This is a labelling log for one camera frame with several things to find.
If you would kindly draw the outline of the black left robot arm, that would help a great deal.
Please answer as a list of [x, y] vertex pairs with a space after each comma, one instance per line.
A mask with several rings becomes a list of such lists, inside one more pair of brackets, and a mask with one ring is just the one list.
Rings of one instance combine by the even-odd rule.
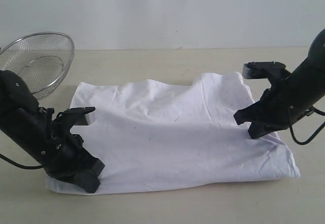
[[1, 71], [1, 131], [39, 165], [23, 166], [5, 156], [1, 158], [22, 169], [44, 169], [56, 180], [95, 193], [105, 165], [83, 147], [79, 134], [70, 132], [94, 110], [95, 107], [71, 108], [53, 118], [54, 109], [40, 107], [21, 77], [12, 71]]

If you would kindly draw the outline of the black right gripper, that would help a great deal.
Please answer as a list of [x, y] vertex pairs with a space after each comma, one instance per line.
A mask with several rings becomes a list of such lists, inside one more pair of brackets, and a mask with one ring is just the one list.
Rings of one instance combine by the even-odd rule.
[[286, 82], [278, 84], [275, 88], [265, 99], [234, 114], [237, 125], [251, 122], [248, 133], [252, 139], [286, 130], [290, 123], [296, 123], [305, 113], [305, 110], [294, 101]]

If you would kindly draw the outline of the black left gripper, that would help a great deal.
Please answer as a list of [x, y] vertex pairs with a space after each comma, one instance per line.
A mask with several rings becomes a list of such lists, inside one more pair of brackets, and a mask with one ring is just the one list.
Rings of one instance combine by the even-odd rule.
[[45, 133], [43, 167], [52, 178], [74, 184], [89, 194], [100, 186], [105, 164], [84, 147], [79, 134], [57, 130]]

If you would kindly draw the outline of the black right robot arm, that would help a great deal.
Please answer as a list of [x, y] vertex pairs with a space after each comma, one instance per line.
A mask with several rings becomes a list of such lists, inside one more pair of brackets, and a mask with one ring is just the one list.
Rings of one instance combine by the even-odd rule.
[[234, 114], [238, 125], [250, 123], [248, 133], [253, 139], [291, 130], [311, 113], [324, 115], [314, 107], [324, 97], [324, 31], [315, 37], [307, 57], [293, 72], [277, 61], [254, 61], [243, 65], [242, 76], [268, 79], [271, 84], [257, 102]]

